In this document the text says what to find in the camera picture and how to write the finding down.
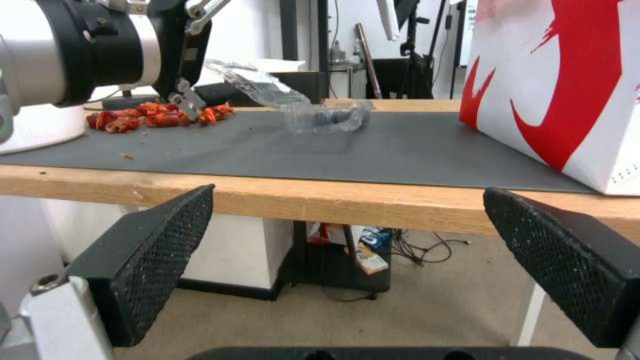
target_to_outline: red pepper pile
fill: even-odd
[[[228,104],[200,110],[198,123],[201,126],[215,124],[219,120],[231,117],[234,110]],[[89,127],[108,133],[122,134],[134,131],[143,124],[147,127],[190,126],[191,121],[176,104],[145,102],[135,109],[103,111],[86,118]]]

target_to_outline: gray mat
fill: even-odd
[[[356,133],[315,135],[288,132],[279,113],[240,113],[212,127],[141,129],[126,135],[89,131],[68,143],[0,156],[0,163],[593,192],[468,129],[457,113],[373,113]]]

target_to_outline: black shelf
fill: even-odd
[[[343,245],[309,244],[306,224],[294,222],[293,246],[280,268],[280,279],[289,284],[315,284],[381,293],[391,287],[390,244],[376,252],[389,264],[389,269],[367,275],[353,256],[345,254]]]

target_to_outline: screw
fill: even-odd
[[[89,34],[89,31],[84,30],[82,34],[84,35],[84,38],[86,39],[86,41],[93,42],[93,38],[91,37],[91,34]]]
[[[66,276],[60,277],[58,274],[46,275],[40,278],[34,285],[31,286],[30,293],[32,296],[37,296],[46,293],[49,290],[53,290],[58,286],[66,284],[68,279]]]

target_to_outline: transparent plastic wrap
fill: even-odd
[[[366,125],[373,109],[369,101],[336,106],[312,104],[308,97],[252,65],[207,60],[206,67],[255,102],[281,111],[287,128],[296,133],[356,131]]]

